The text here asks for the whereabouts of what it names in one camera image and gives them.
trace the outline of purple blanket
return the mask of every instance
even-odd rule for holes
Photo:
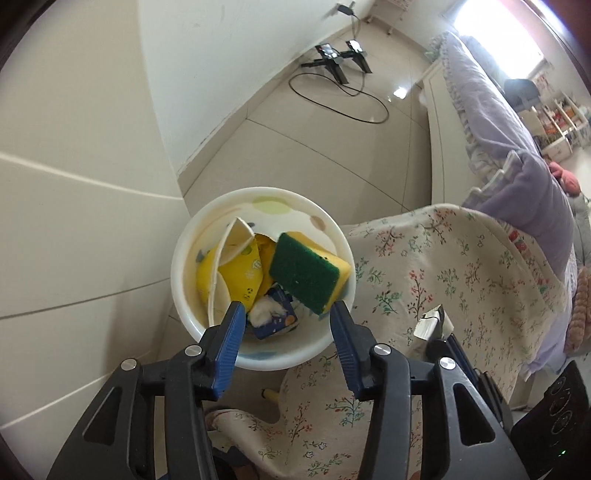
[[[516,152],[504,168],[507,173],[499,172],[464,206],[533,236],[562,280],[573,245],[573,215],[566,195],[540,158],[530,133],[465,45],[450,34],[442,52],[448,89],[454,103],[461,102],[478,144],[495,159]]]

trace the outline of metal screw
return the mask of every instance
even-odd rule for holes
[[[378,355],[384,356],[391,354],[392,349],[385,343],[378,343],[376,346],[374,346],[374,352],[376,352]]]
[[[199,345],[189,345],[185,349],[185,355],[187,356],[197,356],[203,352],[203,349]]]
[[[453,370],[456,367],[456,361],[453,358],[444,356],[439,359],[439,365],[446,370]]]
[[[135,361],[135,358],[128,358],[127,360],[123,360],[121,362],[121,369],[125,370],[126,372],[133,370],[137,366],[138,363]]]

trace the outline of white wall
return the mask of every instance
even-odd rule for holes
[[[111,371],[157,353],[188,219],[137,3],[57,1],[0,71],[0,433],[35,479]]]
[[[579,103],[591,107],[591,95],[577,69],[545,23],[522,0],[500,1],[527,29],[544,54],[544,58],[554,67],[546,75],[550,84],[567,95],[574,96]]]
[[[177,173],[199,145],[264,83],[350,23],[335,0],[142,0],[148,81]],[[363,17],[372,0],[360,0]]]
[[[396,30],[417,42],[425,50],[433,37],[449,30],[449,23],[441,16],[449,6],[457,0],[414,0],[408,11],[389,4],[386,0],[379,2],[372,13],[375,13]]]

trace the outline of bed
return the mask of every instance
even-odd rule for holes
[[[531,234],[571,298],[576,290],[572,215],[529,132],[466,46],[453,34],[417,82],[431,136],[431,202],[479,210]],[[554,321],[527,377],[565,362],[571,304]]]
[[[472,187],[482,185],[468,168],[466,134],[436,60],[419,80],[423,88],[431,132],[431,203],[461,205]]]

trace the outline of cotton ball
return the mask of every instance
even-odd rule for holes
[[[248,313],[248,320],[254,328],[259,328],[269,323],[273,319],[273,315],[285,315],[285,308],[279,302],[265,295],[252,306]]]

